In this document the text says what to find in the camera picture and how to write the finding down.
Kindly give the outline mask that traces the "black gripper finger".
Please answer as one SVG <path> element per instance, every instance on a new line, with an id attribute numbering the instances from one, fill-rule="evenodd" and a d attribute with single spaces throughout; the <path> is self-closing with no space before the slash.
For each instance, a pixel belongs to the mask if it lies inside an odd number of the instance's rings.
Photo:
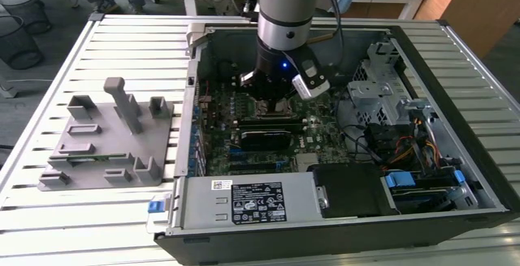
<path id="1" fill-rule="evenodd" d="M 240 91 L 246 93 L 257 102 L 266 103 L 266 109 L 274 110 L 280 100 L 277 86 L 262 71 L 250 71 L 240 75 Z"/>
<path id="2" fill-rule="evenodd" d="M 280 100 L 288 100 L 297 94 L 292 80 L 281 78 L 280 81 Z"/>

